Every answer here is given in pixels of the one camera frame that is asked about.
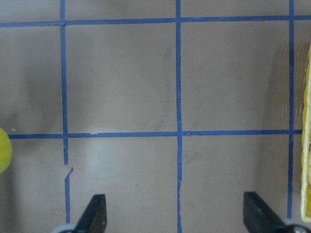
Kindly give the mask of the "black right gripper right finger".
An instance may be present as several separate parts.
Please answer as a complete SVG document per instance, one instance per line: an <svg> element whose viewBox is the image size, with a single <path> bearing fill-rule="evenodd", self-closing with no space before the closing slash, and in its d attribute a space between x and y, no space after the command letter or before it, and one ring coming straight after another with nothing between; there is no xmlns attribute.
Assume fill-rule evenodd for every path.
<svg viewBox="0 0 311 233"><path fill-rule="evenodd" d="M285 223L256 193L243 194L243 223L250 233L309 233L297 223Z"/></svg>

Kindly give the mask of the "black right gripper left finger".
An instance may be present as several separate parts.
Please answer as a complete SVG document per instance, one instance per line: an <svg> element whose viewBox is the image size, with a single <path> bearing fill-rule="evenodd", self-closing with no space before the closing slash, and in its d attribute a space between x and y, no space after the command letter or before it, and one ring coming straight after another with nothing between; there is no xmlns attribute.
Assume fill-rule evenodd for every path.
<svg viewBox="0 0 311 233"><path fill-rule="evenodd" d="M105 194L93 195L79 221L65 224L52 230L52 233L104 233L107 227Z"/></svg>

